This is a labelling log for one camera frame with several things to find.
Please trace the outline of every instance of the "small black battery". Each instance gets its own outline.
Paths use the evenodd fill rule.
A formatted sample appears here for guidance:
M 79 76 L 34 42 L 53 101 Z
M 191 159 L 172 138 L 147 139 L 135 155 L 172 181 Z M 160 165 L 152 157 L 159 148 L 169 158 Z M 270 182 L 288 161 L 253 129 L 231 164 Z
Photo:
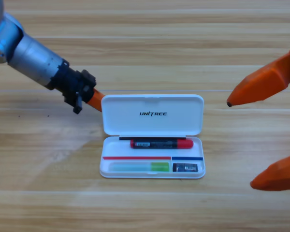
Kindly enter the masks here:
M 173 172 L 197 172 L 198 165 L 194 163 L 174 163 Z

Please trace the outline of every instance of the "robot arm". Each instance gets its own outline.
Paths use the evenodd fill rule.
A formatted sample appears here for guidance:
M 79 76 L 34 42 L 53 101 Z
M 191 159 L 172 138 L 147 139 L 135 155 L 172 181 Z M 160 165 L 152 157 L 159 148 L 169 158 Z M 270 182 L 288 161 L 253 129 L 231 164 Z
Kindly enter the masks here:
M 6 63 L 49 90 L 57 89 L 78 114 L 82 102 L 102 111 L 104 95 L 95 89 L 96 78 L 88 71 L 74 71 L 69 63 L 34 38 L 4 12 L 0 0 L 0 63 Z

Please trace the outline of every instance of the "red marker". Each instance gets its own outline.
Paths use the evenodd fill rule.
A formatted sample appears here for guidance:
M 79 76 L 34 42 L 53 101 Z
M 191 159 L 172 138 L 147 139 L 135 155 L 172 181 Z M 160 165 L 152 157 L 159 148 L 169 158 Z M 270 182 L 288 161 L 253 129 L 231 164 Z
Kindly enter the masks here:
M 193 141 L 189 139 L 136 139 L 131 140 L 130 145 L 138 149 L 187 149 L 193 147 Z

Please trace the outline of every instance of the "white plastic case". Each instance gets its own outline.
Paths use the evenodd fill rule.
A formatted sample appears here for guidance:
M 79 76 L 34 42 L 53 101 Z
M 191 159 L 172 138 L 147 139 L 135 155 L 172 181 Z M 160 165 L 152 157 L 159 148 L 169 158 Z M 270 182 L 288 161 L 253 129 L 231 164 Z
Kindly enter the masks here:
M 202 142 L 193 137 L 202 130 L 203 108 L 203 98 L 195 94 L 105 96 L 102 100 L 103 126 L 111 137 L 103 143 L 101 175 L 107 178 L 203 177 L 205 162 Z M 186 138 L 192 140 L 194 145 L 189 149 L 131 148 L 130 139 L 140 137 Z M 160 162 L 164 165 L 169 163 L 168 172 L 146 170 L 149 164 Z M 196 164 L 198 171 L 174 172 L 174 163 Z M 111 170 L 114 165 L 128 167 L 128 171 L 125 168 Z

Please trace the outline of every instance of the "unitree logo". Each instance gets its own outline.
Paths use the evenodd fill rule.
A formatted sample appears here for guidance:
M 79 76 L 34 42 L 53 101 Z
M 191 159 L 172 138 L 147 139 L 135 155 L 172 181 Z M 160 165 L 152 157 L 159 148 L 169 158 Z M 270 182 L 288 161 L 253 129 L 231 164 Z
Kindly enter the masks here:
M 167 112 L 140 112 L 140 115 L 148 115 L 148 116 L 166 116 Z

